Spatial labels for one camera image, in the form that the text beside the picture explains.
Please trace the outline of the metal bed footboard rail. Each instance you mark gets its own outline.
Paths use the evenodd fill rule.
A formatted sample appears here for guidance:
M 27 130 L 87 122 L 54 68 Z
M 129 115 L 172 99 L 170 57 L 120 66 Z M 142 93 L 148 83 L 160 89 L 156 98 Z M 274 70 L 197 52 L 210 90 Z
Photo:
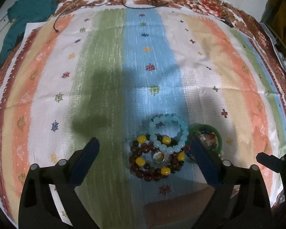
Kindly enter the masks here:
M 259 24 L 270 37 L 273 46 L 276 48 L 276 52 L 279 54 L 279 61 L 281 63 L 281 66 L 286 72 L 286 44 L 284 44 L 280 36 L 269 25 L 262 22 L 260 22 Z

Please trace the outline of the silver metal tin box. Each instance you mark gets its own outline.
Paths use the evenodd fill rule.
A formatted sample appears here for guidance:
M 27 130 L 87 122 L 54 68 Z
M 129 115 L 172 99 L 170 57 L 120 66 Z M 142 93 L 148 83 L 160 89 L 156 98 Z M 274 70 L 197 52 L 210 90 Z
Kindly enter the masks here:
M 211 200 L 215 189 L 200 191 L 144 205 L 147 228 L 191 228 Z

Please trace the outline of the teal garment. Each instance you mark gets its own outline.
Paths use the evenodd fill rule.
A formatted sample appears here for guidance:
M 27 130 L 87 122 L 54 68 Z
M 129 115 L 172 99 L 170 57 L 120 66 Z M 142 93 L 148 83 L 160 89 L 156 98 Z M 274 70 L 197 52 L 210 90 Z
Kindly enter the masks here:
M 56 0 L 18 0 L 8 10 L 11 23 L 0 52 L 0 64 L 4 63 L 10 52 L 17 45 L 17 40 L 24 34 L 28 23 L 47 21 L 57 9 Z

